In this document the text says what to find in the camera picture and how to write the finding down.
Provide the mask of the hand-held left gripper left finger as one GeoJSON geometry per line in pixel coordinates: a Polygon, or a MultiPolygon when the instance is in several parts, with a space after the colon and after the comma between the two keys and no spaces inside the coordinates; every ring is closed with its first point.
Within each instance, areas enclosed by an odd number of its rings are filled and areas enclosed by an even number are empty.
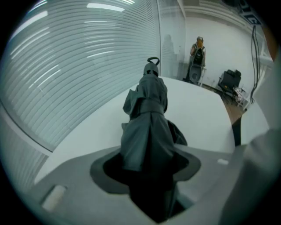
{"type": "Polygon", "coordinates": [[[49,225],[152,225],[129,188],[104,173],[118,147],[65,161],[27,193],[29,207],[49,225]]]}

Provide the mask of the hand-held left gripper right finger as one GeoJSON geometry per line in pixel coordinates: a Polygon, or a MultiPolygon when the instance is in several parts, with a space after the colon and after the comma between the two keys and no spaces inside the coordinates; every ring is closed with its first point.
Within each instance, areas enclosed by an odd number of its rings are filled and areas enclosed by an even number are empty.
{"type": "Polygon", "coordinates": [[[186,207],[171,218],[172,225],[219,225],[223,207],[238,178],[241,150],[234,153],[213,152],[176,145],[182,155],[199,159],[199,170],[188,180],[185,172],[175,176],[179,201],[186,207]]]}

